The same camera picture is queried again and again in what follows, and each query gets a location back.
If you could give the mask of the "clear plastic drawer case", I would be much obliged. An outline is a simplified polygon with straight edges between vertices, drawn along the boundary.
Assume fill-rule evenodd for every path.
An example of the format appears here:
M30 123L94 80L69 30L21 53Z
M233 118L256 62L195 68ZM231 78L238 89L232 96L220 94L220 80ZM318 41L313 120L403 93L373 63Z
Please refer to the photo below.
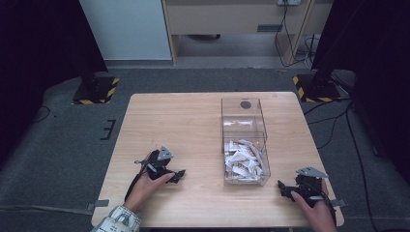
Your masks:
M243 109L242 101L251 103ZM267 132L260 99L223 98L221 100L221 141L246 139L262 151L266 148Z

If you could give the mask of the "black curtain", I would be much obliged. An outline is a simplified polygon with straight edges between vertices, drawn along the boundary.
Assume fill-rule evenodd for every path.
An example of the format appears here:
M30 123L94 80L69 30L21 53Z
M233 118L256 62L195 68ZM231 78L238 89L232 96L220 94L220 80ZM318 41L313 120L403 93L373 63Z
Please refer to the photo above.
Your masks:
M313 62L313 87L356 75L353 99L378 152L410 182L410 0L334 0Z
M48 88L106 70L79 0L0 0L0 167Z

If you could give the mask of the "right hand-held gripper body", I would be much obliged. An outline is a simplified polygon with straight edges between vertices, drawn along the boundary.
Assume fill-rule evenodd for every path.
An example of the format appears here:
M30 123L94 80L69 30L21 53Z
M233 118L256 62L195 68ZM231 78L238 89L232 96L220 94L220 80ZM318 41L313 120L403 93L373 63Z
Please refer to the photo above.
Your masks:
M326 173L312 166L297 169L296 173L295 181L298 186L294 191L298 192L310 207L320 200L324 200L326 204L329 203L329 198L322 189L322 180L328 178Z

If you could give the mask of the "light wooden desk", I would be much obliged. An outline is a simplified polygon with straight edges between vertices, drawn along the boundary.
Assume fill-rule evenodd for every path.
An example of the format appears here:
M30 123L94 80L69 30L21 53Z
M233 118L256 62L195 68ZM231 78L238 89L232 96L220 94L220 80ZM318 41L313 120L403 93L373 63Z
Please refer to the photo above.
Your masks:
M183 35L276 33L284 63L296 61L305 35L322 33L335 0L302 0L278 6L278 0L161 0L172 59Z

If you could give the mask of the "clear plastic drawer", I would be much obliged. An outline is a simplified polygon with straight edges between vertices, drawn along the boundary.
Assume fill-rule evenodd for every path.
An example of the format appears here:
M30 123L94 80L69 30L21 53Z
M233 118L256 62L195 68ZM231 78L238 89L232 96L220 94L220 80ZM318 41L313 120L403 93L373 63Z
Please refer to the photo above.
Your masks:
M271 177L266 149L267 136L260 131L229 131L222 134L224 181L229 185L263 187Z

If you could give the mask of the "person's right hand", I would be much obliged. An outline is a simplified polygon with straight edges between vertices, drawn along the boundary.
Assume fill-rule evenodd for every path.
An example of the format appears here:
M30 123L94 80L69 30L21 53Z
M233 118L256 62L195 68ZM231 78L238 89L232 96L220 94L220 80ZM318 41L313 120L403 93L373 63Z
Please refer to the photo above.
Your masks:
M318 201L311 208L296 191L291 191L297 205L301 208L313 232L337 232L332 214L324 201Z

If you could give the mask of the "striped black stand base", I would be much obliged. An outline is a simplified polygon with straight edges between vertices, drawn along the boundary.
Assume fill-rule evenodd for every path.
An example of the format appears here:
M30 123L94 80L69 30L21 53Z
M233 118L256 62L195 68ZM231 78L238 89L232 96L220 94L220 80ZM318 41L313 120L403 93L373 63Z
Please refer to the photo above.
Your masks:
M118 82L116 77L95 77L91 84L82 81L73 96L73 104L108 103Z
M340 101L336 85L315 74L297 74L292 78L302 102Z

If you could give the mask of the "pile of white paper scraps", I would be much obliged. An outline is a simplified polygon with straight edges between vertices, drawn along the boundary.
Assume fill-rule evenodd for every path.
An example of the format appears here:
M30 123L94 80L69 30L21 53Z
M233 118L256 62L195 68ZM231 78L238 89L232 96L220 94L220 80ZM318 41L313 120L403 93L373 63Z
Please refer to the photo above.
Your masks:
M229 184L259 184L263 170L262 150L246 139L223 144L224 177Z

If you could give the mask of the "white cabinet panel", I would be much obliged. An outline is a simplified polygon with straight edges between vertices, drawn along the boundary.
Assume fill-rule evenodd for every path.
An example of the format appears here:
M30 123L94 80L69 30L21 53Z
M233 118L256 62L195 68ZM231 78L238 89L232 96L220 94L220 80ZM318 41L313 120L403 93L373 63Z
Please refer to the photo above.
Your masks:
M161 0L79 0L104 60L170 60Z

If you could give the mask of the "person's left hand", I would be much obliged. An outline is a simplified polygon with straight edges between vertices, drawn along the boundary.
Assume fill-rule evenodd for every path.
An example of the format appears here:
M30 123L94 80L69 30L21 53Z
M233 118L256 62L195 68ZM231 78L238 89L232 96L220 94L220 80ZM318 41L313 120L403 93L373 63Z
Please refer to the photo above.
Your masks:
M173 173L167 173L156 180L152 180L147 173L142 174L123 206L137 213L143 203L173 176Z

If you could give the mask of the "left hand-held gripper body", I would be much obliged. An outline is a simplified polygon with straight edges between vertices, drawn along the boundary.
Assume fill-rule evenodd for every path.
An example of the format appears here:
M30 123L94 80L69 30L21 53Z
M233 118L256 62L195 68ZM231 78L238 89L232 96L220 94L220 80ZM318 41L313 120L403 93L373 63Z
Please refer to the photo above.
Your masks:
M135 163L141 164L139 175L147 173L151 180L156 180L167 173L172 173L175 176L175 171L166 168L172 158L173 155L165 146L162 146L160 149L151 152L146 159L136 160Z

